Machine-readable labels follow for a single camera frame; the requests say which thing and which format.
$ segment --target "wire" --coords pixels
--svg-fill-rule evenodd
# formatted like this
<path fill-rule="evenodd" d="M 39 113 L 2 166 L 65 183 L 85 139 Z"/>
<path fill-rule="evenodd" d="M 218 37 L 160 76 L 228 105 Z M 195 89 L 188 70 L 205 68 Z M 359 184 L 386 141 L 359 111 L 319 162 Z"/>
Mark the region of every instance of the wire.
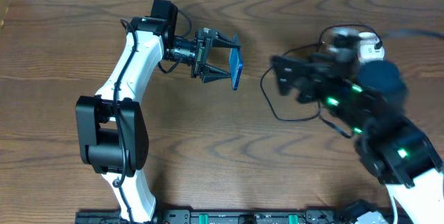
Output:
<path fill-rule="evenodd" d="M 293 52 L 293 51 L 299 51 L 301 49 L 305 49 L 305 48 L 309 48 L 309 47 L 314 47 L 314 46 L 318 46 L 318 45 L 319 45 L 319 43 L 315 43 L 315 44 L 308 44 L 308 45 L 305 45 L 305 46 L 289 49 L 284 54 L 282 54 L 282 56 L 286 56 L 287 54 L 289 54 L 290 52 Z M 321 115 L 321 104 L 319 103 L 319 101 L 317 102 L 318 103 L 318 111 L 317 111 L 317 113 L 315 113 L 315 115 L 313 115 L 311 117 L 307 117 L 307 118 L 303 118 L 303 119 L 281 119 L 280 117 L 278 117 L 278 115 L 276 114 L 276 112 L 275 112 L 275 110 L 273 108 L 273 105 L 270 102 L 270 99 L 268 98 L 268 96 L 265 93 L 264 86 L 263 86 L 264 78 L 270 72 L 270 70 L 272 68 L 273 68 L 273 66 L 271 66 L 270 68 L 268 68 L 265 71 L 264 75 L 262 75 L 262 77 L 261 77 L 261 81 L 260 81 L 259 84 L 260 84 L 262 93 L 264 94 L 265 99 L 266 99 L 266 101 L 268 103 L 268 106 L 270 106 L 270 110 L 273 113 L 273 115 L 275 116 L 275 118 L 277 120 L 281 121 L 281 122 L 284 122 L 284 123 L 300 123 L 300 122 L 310 121 L 312 119 L 315 119 L 316 117 L 319 117 Z"/>
<path fill-rule="evenodd" d="M 328 121 L 326 119 L 324 119 L 322 117 L 322 114 L 319 114 L 319 118 L 322 120 L 323 123 L 327 124 L 329 127 L 333 128 L 334 130 L 336 130 L 339 134 L 341 134 L 341 136 L 350 139 L 352 137 L 354 137 L 355 133 L 353 132 L 353 130 L 351 131 L 351 134 L 347 134 L 344 130 L 342 130 L 339 126 L 337 126 L 336 124 L 332 123 L 331 121 Z"/>
<path fill-rule="evenodd" d="M 398 224 L 398 209 L 396 208 L 395 198 L 388 187 L 387 191 L 390 198 L 391 208 L 393 209 L 393 224 Z"/>
<path fill-rule="evenodd" d="M 185 17 L 185 19 L 188 20 L 188 31 L 187 31 L 185 34 L 179 36 L 179 37 L 186 37 L 186 36 L 188 36 L 188 35 L 190 34 L 190 32 L 191 32 L 191 28 L 192 28 L 191 20 L 188 18 L 188 16 L 187 16 L 183 11 L 179 10 L 178 12 L 179 12 L 183 17 Z"/>
<path fill-rule="evenodd" d="M 288 55 L 290 52 L 299 51 L 299 50 L 302 50 L 302 49 L 305 49 L 305 48 L 309 48 L 309 47 L 316 47 L 316 48 L 318 48 L 318 45 L 319 45 L 319 42 L 314 43 L 314 44 L 304 45 L 304 46 L 301 46 L 301 47 L 296 47 L 296 48 L 293 48 L 293 49 L 289 49 L 288 51 L 284 52 L 284 54 L 282 54 L 282 57 Z"/>
<path fill-rule="evenodd" d="M 159 67 L 159 69 L 164 73 L 164 74 L 168 74 L 170 72 L 172 72 L 180 63 L 182 62 L 182 58 L 177 60 L 176 63 L 174 63 L 173 65 L 171 65 L 171 67 L 169 67 L 168 71 L 166 71 L 162 65 L 160 64 L 160 62 L 158 62 L 157 66 Z"/>
<path fill-rule="evenodd" d="M 368 30 L 372 31 L 376 37 L 379 39 L 379 42 L 375 45 L 375 49 L 380 49 L 382 47 L 382 38 L 377 34 L 377 32 L 375 31 L 375 29 L 364 25 L 364 24 L 340 24 L 340 25 L 336 25 L 336 26 L 329 26 L 327 28 L 325 28 L 321 34 L 319 35 L 319 40 L 318 40 L 318 46 L 316 47 L 316 52 L 319 51 L 319 48 L 321 47 L 321 43 L 322 43 L 322 37 L 324 36 L 324 33 L 327 32 L 329 29 L 332 28 L 336 28 L 336 27 L 348 27 L 348 26 L 354 26 L 354 27 L 362 27 L 362 28 L 367 28 Z"/>
<path fill-rule="evenodd" d="M 116 119 L 117 132 L 118 132 L 118 136 L 119 136 L 119 145 L 120 145 L 120 149 L 122 150 L 122 158 L 123 158 L 121 177 L 120 177 L 120 179 L 117 178 L 116 180 L 114 180 L 112 182 L 112 186 L 115 188 L 119 188 L 119 192 L 122 197 L 123 203 L 125 204 L 126 209 L 128 211 L 130 223 L 133 223 L 133 215 L 131 214 L 131 207 L 130 207 L 128 201 L 126 200 L 125 194 L 123 193 L 123 189 L 121 188 L 123 182 L 125 181 L 125 177 L 126 177 L 126 164 L 128 163 L 128 157 L 126 155 L 126 145 L 125 145 L 125 139 L 123 136 L 123 130 L 122 130 L 121 122 L 120 122 L 120 110 L 117 105 L 117 98 L 118 98 L 118 93 L 120 90 L 120 83 L 122 81 L 123 75 L 125 74 L 125 71 L 127 70 L 128 66 L 131 63 L 131 60 L 133 59 L 133 56 L 135 55 L 135 53 L 137 51 L 137 35 L 136 35 L 136 32 L 135 32 L 133 26 L 131 25 L 131 23 L 128 20 L 121 19 L 120 23 L 125 28 L 127 34 L 128 34 L 128 30 L 129 30 L 129 32 L 131 32 L 131 35 L 133 36 L 134 44 L 133 44 L 133 48 L 131 50 L 129 57 L 125 62 L 125 65 L 123 66 L 122 70 L 120 71 L 119 76 L 117 77 L 116 82 L 114 83 L 114 93 L 112 95 L 112 106 L 114 109 L 114 117 Z"/>
<path fill-rule="evenodd" d="M 120 193 L 120 196 L 122 197 L 123 203 L 126 206 L 126 211 L 128 212 L 128 217 L 130 219 L 130 223 L 134 223 L 133 213 L 131 212 L 130 204 L 126 200 L 125 194 L 123 193 L 123 189 L 121 187 L 119 187 L 119 193 Z"/>
<path fill-rule="evenodd" d="M 408 36 L 436 37 L 438 39 L 444 40 L 444 33 L 428 31 L 428 30 L 418 30 L 418 29 L 404 29 L 404 30 L 392 31 L 387 34 L 384 34 L 382 38 L 388 39 L 388 38 L 408 37 Z"/>

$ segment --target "blue object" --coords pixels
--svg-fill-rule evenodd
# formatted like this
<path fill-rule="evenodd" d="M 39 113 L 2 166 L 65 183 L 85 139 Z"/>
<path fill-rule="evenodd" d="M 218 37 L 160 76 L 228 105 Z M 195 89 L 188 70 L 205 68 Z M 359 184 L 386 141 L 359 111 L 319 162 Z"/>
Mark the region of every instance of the blue object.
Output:
<path fill-rule="evenodd" d="M 237 35 L 233 37 L 233 40 L 237 43 L 239 38 Z M 230 63 L 230 73 L 231 73 L 231 83 L 233 90 L 237 90 L 239 86 L 239 81 L 241 80 L 242 68 L 244 67 L 244 60 L 242 59 L 242 53 L 240 48 L 231 48 L 230 58 L 228 60 Z"/>

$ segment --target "green led light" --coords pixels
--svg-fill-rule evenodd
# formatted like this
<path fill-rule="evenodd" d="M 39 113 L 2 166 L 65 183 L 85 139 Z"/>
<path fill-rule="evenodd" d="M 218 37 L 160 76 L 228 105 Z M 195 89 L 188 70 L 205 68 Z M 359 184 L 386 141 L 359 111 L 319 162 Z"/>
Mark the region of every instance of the green led light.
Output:
<path fill-rule="evenodd" d="M 357 93 L 361 93 L 363 89 L 357 85 L 352 85 L 352 90 L 354 90 Z"/>
<path fill-rule="evenodd" d="M 405 158 L 407 155 L 409 155 L 408 152 L 403 148 L 398 150 L 398 154 L 400 155 L 401 158 Z"/>
<path fill-rule="evenodd" d="M 334 105 L 334 106 L 338 106 L 339 105 L 339 101 L 334 99 L 334 98 L 331 98 L 331 97 L 327 97 L 327 103 L 329 105 Z"/>
<path fill-rule="evenodd" d="M 353 128 L 353 130 L 357 133 L 357 134 L 361 134 L 362 130 L 358 129 L 358 128 Z"/>

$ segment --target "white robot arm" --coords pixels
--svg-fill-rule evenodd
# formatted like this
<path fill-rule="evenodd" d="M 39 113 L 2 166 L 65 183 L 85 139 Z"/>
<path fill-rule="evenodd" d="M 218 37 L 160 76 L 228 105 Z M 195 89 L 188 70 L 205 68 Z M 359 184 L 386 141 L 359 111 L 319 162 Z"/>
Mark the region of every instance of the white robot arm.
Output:
<path fill-rule="evenodd" d="M 436 223 L 433 213 L 444 212 L 443 173 L 430 169 L 415 177 L 413 182 L 415 186 L 410 189 L 404 185 L 387 184 L 388 194 L 398 200 L 414 224 Z"/>
<path fill-rule="evenodd" d="M 81 96 L 76 105 L 80 156 L 110 183 L 121 218 L 130 223 L 152 221 L 155 211 L 155 197 L 144 173 L 148 134 L 140 110 L 154 68 L 169 73 L 185 63 L 191 66 L 192 78 L 199 76 L 203 83 L 231 78 L 236 90 L 243 67 L 237 36 L 231 40 L 208 28 L 198 31 L 191 41 L 174 36 L 177 14 L 170 1 L 155 0 L 150 17 L 123 21 L 127 23 L 122 23 L 127 30 L 126 46 L 114 71 L 94 97 Z M 210 47 L 231 48 L 231 73 L 207 64 Z M 161 60 L 176 63 L 165 71 Z M 117 121 L 118 130 L 101 127 L 100 123 L 108 121 Z"/>

